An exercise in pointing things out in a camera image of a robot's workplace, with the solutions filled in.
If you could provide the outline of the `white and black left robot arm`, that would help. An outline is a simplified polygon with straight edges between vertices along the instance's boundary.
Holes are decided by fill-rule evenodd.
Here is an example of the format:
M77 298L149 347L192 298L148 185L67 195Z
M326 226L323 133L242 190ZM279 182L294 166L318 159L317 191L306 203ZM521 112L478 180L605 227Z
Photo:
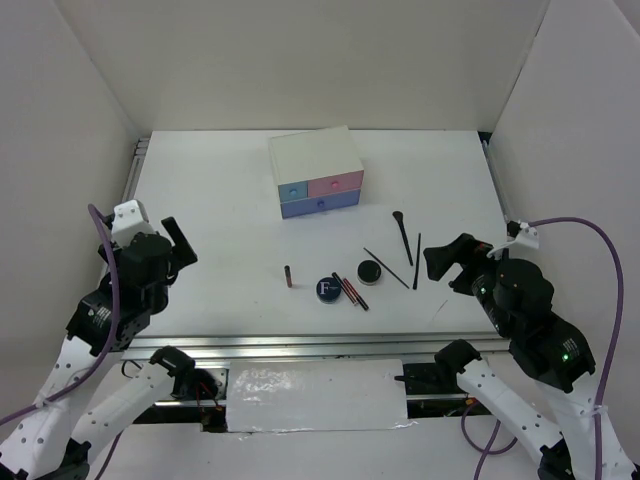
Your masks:
M33 403L7 417L16 428L1 444L4 479L84 479L110 441L156 401L215 398L214 377L174 346L163 346L127 384L97 407L89 403L108 371L122 359L152 316L168 305L168 289L197 255L176 220L165 231L138 228L126 246L115 221L98 231L107 271L83 297L66 327L58 359Z

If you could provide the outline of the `light blue small drawer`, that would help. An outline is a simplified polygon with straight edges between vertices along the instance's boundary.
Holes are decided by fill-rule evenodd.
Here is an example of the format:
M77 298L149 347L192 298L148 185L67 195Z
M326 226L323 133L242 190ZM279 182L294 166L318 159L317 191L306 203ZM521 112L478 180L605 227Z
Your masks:
M305 199L308 197L308 182L280 184L278 186L278 194L281 203Z

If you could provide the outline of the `white mini drawer cabinet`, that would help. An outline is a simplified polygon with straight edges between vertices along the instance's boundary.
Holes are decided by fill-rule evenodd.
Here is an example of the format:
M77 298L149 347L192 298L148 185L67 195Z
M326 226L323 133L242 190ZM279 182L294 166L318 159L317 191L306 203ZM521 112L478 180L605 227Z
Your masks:
M272 137L268 150L277 192L280 184L364 171L346 126Z

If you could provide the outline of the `black round powder jar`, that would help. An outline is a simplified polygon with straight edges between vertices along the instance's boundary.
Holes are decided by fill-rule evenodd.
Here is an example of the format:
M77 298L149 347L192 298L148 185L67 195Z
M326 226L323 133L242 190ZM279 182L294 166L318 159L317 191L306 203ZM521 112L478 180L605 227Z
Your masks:
M360 283L373 286L379 282L382 275L380 264L375 260L364 260L357 267L357 277Z

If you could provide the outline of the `navy round compact with F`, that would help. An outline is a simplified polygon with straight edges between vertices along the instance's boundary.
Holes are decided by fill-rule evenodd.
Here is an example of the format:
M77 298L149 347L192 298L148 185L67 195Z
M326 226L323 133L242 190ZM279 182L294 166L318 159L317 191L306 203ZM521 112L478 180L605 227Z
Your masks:
M316 296L324 304L335 303L341 295L342 288L332 276L320 279L316 284Z

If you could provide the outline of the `black red lip liner pencil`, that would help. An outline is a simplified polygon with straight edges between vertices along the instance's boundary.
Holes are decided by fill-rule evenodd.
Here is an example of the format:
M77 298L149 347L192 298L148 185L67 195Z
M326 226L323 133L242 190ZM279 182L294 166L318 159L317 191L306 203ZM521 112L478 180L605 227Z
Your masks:
M353 285L346 279L340 277L336 272L332 273L332 277L339 283L342 291L352 301L354 305L359 305L364 311L369 310L368 304L364 301L361 295L356 291Z

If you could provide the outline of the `pink drawer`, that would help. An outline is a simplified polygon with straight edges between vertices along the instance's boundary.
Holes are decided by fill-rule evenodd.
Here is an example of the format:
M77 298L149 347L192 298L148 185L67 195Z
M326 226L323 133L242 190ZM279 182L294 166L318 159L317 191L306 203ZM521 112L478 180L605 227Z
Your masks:
M316 178L307 183L307 195L310 198L337 194L361 188L364 171L358 170L334 176Z

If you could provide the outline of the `dark red lipstick tube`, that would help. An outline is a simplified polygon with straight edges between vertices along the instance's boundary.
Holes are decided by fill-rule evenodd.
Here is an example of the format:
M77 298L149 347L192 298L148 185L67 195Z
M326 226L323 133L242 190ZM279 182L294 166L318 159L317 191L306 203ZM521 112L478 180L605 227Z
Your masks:
M293 288L291 268L289 265L284 266L285 280L288 288Z

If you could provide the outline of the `purple-blue bottom drawer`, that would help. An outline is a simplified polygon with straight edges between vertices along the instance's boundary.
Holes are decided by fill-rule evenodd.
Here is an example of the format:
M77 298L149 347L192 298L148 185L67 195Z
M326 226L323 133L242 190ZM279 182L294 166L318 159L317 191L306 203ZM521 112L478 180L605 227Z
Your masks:
M280 205L283 219L326 212L357 205L360 200L360 189L329 194L321 197L306 198Z

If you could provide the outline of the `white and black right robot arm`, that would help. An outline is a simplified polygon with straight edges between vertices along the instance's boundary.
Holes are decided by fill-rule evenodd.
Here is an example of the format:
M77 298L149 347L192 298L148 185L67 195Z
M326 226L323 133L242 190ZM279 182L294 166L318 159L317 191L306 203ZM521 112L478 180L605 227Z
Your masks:
M602 403L596 362L586 337L552 310L553 285L534 263L511 258L463 233L424 250L427 275L440 280L455 264L450 288L474 297L521 371L543 392L557 423L551 425L495 378L479 352L456 340L435 356L435 379L446 391L477 398L538 461L542 479L636 479Z

